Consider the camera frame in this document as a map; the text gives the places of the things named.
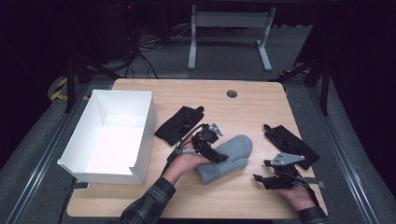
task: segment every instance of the open cardboard box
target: open cardboard box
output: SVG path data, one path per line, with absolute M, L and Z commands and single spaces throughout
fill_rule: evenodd
M 156 120 L 150 91 L 94 90 L 58 164 L 79 182 L 143 185 Z

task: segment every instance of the black fabric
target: black fabric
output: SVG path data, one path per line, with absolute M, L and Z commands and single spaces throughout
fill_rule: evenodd
M 280 151 L 305 157 L 305 160 L 297 162 L 297 164 L 305 170 L 320 158 L 309 145 L 282 125 L 274 129 L 267 126 L 265 129 L 267 130 L 265 136 L 269 138 Z
M 204 117 L 203 112 L 204 108 L 202 106 L 193 109 L 183 105 L 172 118 L 155 132 L 155 135 L 172 146 Z

